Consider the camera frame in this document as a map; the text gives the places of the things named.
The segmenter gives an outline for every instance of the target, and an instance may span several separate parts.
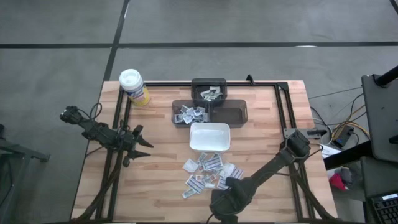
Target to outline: white box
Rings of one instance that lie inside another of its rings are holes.
[[[225,152],[231,146],[231,130],[223,123],[193,123],[189,146],[201,152]]]

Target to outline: yellow label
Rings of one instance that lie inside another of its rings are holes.
[[[129,95],[130,100],[132,101],[132,103],[136,106],[145,106],[149,100],[149,92],[146,86],[143,86],[143,90],[142,90],[143,94],[140,94],[140,96],[136,96],[134,97],[133,95]]]

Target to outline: white container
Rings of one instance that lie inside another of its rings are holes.
[[[148,89],[137,70],[127,69],[123,71],[119,76],[119,82],[136,106],[144,106],[149,102]]]
[[[201,152],[225,152],[231,146],[231,130],[223,123],[193,123],[189,146]]]

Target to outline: keyboard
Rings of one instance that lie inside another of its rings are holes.
[[[398,223],[398,192],[371,198],[379,223]]]

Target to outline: white lid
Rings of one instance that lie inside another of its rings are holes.
[[[231,145],[231,131],[228,124],[193,123],[189,146],[205,152],[225,152]]]
[[[124,90],[135,90],[142,85],[142,77],[137,70],[127,69],[120,73],[119,82]]]

